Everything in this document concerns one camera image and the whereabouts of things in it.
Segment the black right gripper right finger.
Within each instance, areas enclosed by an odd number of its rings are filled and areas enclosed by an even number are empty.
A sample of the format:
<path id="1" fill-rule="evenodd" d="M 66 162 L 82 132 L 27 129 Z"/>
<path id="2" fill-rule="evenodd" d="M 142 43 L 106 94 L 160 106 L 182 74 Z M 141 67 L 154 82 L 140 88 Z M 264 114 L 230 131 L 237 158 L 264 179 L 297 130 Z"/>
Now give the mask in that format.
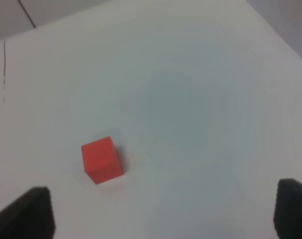
<path id="1" fill-rule="evenodd" d="M 273 221 L 278 238 L 302 239 L 302 183 L 279 180 Z"/>

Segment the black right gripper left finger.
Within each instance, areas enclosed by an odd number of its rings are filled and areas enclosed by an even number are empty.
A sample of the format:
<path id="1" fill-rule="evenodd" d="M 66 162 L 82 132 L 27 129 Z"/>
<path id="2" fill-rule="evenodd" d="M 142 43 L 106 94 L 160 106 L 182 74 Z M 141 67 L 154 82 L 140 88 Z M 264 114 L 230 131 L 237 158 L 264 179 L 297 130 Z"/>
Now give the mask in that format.
<path id="1" fill-rule="evenodd" d="M 0 211 L 0 239 L 52 239 L 56 225 L 47 187 L 33 187 Z"/>

